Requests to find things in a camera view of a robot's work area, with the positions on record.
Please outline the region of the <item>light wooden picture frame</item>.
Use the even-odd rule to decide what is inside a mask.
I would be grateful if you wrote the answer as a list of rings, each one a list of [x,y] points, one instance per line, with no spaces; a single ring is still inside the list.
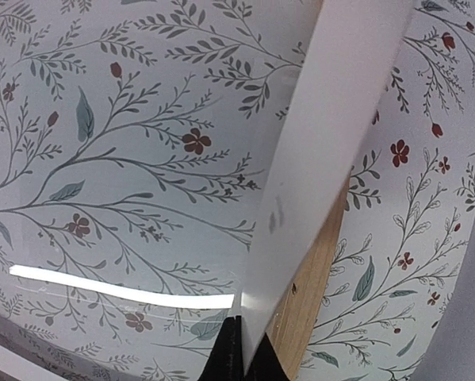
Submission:
[[[339,193],[267,330],[288,380],[297,377],[320,310],[339,238],[346,196],[344,190]]]

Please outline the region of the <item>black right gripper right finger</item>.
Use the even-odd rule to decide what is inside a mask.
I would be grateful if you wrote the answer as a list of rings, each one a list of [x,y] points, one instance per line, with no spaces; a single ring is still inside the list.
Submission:
[[[244,380],[289,381],[270,342],[270,338],[266,334],[256,350]]]

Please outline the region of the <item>white photo mat board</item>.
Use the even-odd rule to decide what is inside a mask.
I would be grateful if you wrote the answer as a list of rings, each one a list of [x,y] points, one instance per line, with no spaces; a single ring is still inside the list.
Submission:
[[[0,1],[0,369],[243,375],[358,153],[410,1]]]

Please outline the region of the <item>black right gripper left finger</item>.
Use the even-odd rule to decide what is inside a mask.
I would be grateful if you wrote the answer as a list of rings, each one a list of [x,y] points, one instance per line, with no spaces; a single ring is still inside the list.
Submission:
[[[224,319],[199,381],[243,381],[242,319]]]

